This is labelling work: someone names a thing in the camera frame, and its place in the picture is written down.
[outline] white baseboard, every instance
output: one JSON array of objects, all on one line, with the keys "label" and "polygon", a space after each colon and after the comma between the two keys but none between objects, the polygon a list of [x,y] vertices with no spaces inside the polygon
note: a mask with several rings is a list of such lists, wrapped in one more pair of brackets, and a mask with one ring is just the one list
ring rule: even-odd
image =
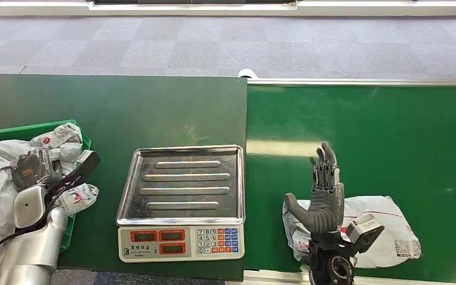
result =
[{"label": "white baseboard", "polygon": [[[441,283],[415,280],[399,280],[372,277],[355,277],[356,285],[456,285],[456,283]],[[286,273],[269,270],[245,270],[243,282],[226,282],[226,285],[310,285],[306,273]]]},{"label": "white baseboard", "polygon": [[302,1],[297,4],[95,5],[92,2],[0,2],[0,15],[456,16],[456,0]]}]

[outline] green plastic crate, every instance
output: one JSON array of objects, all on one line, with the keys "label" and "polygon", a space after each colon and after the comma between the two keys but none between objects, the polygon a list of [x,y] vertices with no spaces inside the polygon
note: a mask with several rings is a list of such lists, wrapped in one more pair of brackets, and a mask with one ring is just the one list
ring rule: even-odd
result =
[{"label": "green plastic crate", "polygon": [[[0,129],[0,141],[5,140],[22,140],[30,141],[34,137],[44,134],[45,132],[53,131],[57,126],[63,125],[65,123],[72,123],[76,126],[79,126],[76,120],[65,120],[57,121],[50,123],[39,123],[37,125],[29,126],[18,126],[16,128],[7,128]],[[83,139],[83,146],[81,151],[89,150],[91,146],[91,139],[88,135],[81,129],[81,136]],[[74,221],[76,219],[76,214],[68,217],[67,228],[65,229],[64,236],[62,237],[62,242],[60,244],[60,252],[65,251],[69,244],[71,243],[72,229],[74,228]]]}]

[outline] metal frame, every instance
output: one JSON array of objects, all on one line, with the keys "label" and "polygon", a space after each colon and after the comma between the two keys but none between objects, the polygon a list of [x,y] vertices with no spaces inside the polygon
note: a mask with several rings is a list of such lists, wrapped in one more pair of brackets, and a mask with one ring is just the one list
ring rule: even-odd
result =
[{"label": "metal frame", "polygon": [[[456,283],[444,283],[419,280],[402,280],[375,277],[354,277],[356,285],[456,285]],[[244,270],[244,281],[227,281],[226,285],[310,285],[308,272],[289,273],[271,270]]]},{"label": "metal frame", "polygon": [[0,15],[7,16],[104,16],[104,15],[195,15],[195,16],[456,16],[456,0],[343,0],[289,1],[289,4],[115,4],[92,2],[0,2]]},{"label": "metal frame", "polygon": [[323,78],[247,78],[249,85],[357,85],[357,86],[456,86],[456,80],[388,80],[388,79],[323,79]]}]

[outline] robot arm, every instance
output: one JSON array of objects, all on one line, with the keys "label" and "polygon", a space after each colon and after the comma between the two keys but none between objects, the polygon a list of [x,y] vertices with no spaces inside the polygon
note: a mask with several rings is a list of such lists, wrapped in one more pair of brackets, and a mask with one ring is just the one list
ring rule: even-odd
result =
[{"label": "robot arm", "polygon": [[94,151],[85,151],[80,165],[62,180],[48,187],[33,185],[14,200],[15,233],[0,241],[0,285],[50,284],[56,269],[60,244],[67,227],[67,215],[53,203],[63,192],[87,180],[100,163]]},{"label": "robot arm", "polygon": [[310,266],[312,285],[353,285],[354,265],[350,258],[365,252],[383,231],[371,215],[353,220],[342,238],[344,187],[332,149],[323,142],[317,148],[319,160],[310,158],[313,184],[310,207],[302,208],[293,194],[284,197],[287,209],[310,231],[309,254],[302,261]]}]

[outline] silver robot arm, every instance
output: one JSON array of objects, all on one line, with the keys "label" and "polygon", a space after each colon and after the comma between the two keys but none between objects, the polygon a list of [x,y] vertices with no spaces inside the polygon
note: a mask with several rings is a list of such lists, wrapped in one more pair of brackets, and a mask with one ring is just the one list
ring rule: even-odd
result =
[{"label": "silver robot arm", "polygon": [[[39,185],[18,193],[14,201],[18,229],[32,226],[42,218],[46,211],[45,195],[46,189]],[[0,285],[50,284],[66,227],[65,211],[54,208],[44,227],[8,241],[0,256]]]}]

